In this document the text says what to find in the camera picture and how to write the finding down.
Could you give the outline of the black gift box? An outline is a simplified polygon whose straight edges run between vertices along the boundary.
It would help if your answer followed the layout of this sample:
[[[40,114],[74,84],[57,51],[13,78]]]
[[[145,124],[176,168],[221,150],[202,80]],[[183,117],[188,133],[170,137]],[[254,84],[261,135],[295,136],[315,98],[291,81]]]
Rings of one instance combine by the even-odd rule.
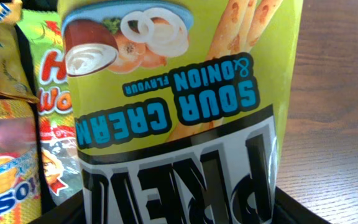
[[[56,11],[57,10],[57,0],[22,0],[23,8],[30,9],[34,11]],[[30,52],[30,45],[27,37],[21,31],[20,28],[16,27],[16,32],[19,42],[19,50],[21,55],[21,64],[23,66],[25,75],[30,85],[32,93],[36,94],[35,79],[34,79],[34,64],[32,62],[32,56]],[[49,212],[50,210],[56,207],[56,204],[53,202],[53,199],[50,195],[45,176],[44,169],[42,165],[41,157],[41,143],[39,136],[39,116],[37,112],[37,105],[30,104],[32,111],[34,113],[35,120],[35,132],[36,132],[36,143],[37,143],[37,153],[39,158],[39,179],[40,179],[40,188],[41,188],[41,202],[42,202],[42,215]]]

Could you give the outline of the small yellow snack packet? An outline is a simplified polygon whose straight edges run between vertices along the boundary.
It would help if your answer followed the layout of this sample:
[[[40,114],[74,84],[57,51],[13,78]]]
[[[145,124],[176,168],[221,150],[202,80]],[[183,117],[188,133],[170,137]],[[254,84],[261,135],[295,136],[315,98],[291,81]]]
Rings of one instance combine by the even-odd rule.
[[[15,25],[22,16],[22,1],[0,1],[0,95],[38,102],[23,66]]]

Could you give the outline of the green Pretz snack box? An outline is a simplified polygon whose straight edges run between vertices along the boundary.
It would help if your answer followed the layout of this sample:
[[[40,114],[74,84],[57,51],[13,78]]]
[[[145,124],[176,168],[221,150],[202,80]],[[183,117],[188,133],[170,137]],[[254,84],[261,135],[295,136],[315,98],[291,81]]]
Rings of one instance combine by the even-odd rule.
[[[302,0],[59,1],[87,223],[271,223]]]

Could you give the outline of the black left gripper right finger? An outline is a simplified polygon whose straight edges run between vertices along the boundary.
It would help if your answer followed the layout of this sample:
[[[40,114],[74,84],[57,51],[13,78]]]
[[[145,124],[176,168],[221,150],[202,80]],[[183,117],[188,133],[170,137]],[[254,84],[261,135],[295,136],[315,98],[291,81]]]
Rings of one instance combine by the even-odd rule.
[[[330,224],[276,187],[273,224]]]

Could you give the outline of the green Haribo gummy bag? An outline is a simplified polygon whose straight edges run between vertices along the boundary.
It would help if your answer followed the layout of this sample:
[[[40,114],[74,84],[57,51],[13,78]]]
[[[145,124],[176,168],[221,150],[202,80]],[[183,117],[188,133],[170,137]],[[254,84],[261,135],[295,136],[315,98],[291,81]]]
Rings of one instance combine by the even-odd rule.
[[[45,180],[56,205],[81,190],[73,106],[56,12],[25,9],[18,23],[29,42]]]

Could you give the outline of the yellow sour candy canister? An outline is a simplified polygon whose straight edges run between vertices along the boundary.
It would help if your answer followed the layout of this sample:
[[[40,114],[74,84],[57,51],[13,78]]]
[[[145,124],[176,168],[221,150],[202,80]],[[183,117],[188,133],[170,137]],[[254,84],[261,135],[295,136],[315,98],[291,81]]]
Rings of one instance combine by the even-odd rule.
[[[0,223],[42,214],[34,114],[28,103],[0,100]]]

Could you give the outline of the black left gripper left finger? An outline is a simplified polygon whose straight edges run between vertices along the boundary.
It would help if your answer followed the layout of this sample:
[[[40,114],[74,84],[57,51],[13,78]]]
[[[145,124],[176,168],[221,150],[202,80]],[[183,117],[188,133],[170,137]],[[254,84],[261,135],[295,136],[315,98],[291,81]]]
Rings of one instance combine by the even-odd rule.
[[[61,205],[29,224],[85,224],[83,192],[79,191]]]

